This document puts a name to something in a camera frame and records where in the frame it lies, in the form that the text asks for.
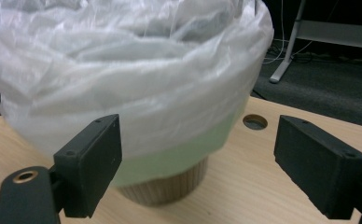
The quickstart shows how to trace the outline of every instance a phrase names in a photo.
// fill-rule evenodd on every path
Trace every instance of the gray floor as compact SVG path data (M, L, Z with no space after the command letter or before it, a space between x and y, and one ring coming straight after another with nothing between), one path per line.
M292 63L277 84L269 77L280 61L264 64L252 96L362 125L362 63L309 61Z

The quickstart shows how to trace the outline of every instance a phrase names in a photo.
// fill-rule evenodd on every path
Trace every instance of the black bracket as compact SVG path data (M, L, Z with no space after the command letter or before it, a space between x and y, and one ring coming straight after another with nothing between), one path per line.
M55 164L9 175L0 188L0 223L60 223L91 217L121 163L118 115L95 120L54 155Z
M274 156L327 218L350 219L354 208L362 214L362 152L306 120L281 116Z

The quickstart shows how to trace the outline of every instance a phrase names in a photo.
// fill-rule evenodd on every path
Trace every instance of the round hole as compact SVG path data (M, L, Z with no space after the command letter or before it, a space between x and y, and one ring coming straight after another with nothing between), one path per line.
M243 118L245 127L252 130L262 130L268 127L268 121L260 115L250 114Z
M74 151L67 151L65 154L66 154L67 156L74 156L74 155L76 155L76 153L75 153Z
M36 176L38 176L37 171L26 171L15 176L15 178L13 178L13 182L16 184L26 183L34 179Z

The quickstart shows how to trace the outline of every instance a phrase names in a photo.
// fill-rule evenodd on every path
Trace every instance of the desk grommet hole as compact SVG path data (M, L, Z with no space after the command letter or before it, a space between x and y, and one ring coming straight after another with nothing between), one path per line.
M268 121L260 115L249 114L243 118L245 127L252 130L263 130L268 127Z

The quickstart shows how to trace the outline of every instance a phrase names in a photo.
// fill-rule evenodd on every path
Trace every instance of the wooden table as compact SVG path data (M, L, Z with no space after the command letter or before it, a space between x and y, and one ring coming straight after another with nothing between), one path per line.
M61 216L62 223L358 223L327 220L274 161L273 148L281 114L307 119L362 151L362 127L295 108L250 98L246 114L259 114L269 125L247 129L242 118L227 144L210 156L201 185L184 200L151 208L132 203L110 188L92 219ZM50 167L45 158L0 118L0 183L14 171L32 165Z

